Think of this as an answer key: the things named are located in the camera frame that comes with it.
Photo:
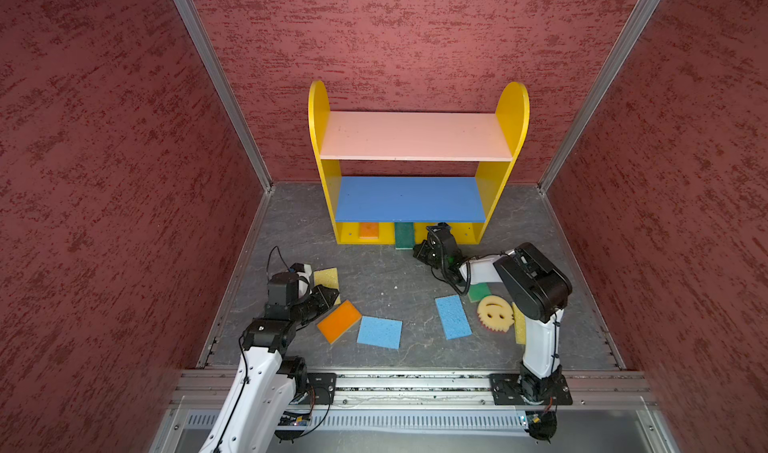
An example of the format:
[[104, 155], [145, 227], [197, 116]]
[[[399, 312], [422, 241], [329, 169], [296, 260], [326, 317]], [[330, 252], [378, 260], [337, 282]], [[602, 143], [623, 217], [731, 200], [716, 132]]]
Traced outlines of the yellow sponge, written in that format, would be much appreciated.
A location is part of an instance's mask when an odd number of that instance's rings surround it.
[[326, 268], [326, 269], [316, 270], [313, 273], [313, 282], [314, 282], [314, 287], [320, 284], [327, 287], [338, 289], [339, 297], [340, 297], [339, 277], [338, 277], [337, 268]]

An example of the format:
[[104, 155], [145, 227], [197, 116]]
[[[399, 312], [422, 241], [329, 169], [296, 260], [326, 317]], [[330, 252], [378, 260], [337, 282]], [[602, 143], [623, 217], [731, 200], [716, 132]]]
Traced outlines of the orange sponge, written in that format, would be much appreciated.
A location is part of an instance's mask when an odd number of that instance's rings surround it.
[[318, 330], [329, 344], [334, 344], [344, 333], [356, 325], [362, 318], [359, 310], [345, 301], [337, 306], [317, 325]]

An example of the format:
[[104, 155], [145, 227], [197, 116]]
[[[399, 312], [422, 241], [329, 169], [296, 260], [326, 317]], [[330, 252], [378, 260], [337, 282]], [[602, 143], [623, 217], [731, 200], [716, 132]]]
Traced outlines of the dark green sponge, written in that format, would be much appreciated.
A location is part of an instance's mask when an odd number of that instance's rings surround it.
[[411, 222], [396, 222], [395, 231], [395, 249], [411, 250], [415, 245], [415, 228]]

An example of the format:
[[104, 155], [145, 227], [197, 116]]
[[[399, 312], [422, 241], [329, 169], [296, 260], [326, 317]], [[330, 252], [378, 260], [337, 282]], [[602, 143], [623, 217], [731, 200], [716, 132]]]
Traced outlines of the bright green sponge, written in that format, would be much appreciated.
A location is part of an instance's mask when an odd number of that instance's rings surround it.
[[491, 295], [492, 292], [487, 283], [472, 284], [468, 291], [468, 298], [471, 303], [478, 303]]

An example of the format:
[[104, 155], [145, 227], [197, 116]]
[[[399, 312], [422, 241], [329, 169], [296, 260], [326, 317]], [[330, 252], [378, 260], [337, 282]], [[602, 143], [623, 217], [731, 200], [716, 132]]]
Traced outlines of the tan orange-backed sponge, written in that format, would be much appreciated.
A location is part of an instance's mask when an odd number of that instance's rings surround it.
[[358, 237], [361, 240], [378, 240], [380, 238], [380, 224], [376, 222], [361, 222], [359, 224]]

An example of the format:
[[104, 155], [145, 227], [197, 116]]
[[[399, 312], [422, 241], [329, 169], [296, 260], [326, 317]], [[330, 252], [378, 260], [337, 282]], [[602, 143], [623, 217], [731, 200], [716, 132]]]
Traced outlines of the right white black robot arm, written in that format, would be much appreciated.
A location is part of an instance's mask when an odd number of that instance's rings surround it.
[[446, 223], [426, 228], [427, 236], [413, 247], [413, 256], [430, 267], [433, 276], [456, 293], [467, 295], [473, 286], [501, 284], [511, 299], [509, 312], [480, 313], [484, 326], [504, 332], [522, 314], [525, 348], [515, 394], [525, 403], [549, 402], [564, 386], [559, 341], [571, 282], [531, 243], [499, 253], [466, 256]]

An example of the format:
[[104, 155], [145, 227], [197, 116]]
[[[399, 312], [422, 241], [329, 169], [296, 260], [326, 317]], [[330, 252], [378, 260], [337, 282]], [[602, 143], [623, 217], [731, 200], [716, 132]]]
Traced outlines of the yellow sponge near right arm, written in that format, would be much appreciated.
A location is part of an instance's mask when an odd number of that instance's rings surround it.
[[522, 311], [517, 307], [515, 303], [512, 304], [513, 308], [513, 318], [514, 318], [514, 332], [515, 332], [515, 341], [518, 345], [525, 345], [526, 344], [526, 324], [525, 324], [525, 315], [522, 313]]

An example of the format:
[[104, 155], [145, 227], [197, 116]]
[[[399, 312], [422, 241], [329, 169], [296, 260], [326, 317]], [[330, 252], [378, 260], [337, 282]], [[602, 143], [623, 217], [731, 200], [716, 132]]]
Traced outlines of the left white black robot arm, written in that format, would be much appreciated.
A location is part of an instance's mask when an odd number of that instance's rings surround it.
[[279, 426], [289, 407], [305, 400], [309, 409], [331, 406], [336, 376], [323, 374], [313, 384], [305, 359], [286, 353], [298, 329], [328, 312], [338, 296], [337, 289], [318, 285], [303, 296], [281, 291], [270, 297], [239, 337], [240, 363], [202, 452], [264, 452], [274, 436], [294, 440], [314, 430]]

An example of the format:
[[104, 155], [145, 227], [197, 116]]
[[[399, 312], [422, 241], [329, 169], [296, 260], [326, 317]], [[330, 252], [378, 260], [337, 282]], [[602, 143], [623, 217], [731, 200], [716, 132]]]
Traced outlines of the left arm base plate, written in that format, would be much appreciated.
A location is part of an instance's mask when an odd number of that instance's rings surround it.
[[290, 406], [309, 407], [331, 405], [334, 401], [338, 375], [327, 372], [309, 372], [294, 380], [297, 387]]

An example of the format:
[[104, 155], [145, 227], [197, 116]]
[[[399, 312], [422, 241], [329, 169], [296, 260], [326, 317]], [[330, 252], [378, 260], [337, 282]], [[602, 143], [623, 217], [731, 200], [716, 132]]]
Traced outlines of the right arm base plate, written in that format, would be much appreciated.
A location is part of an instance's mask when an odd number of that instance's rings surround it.
[[546, 407], [573, 404], [570, 388], [561, 372], [555, 372], [544, 379], [528, 373], [493, 373], [488, 379], [497, 406]]

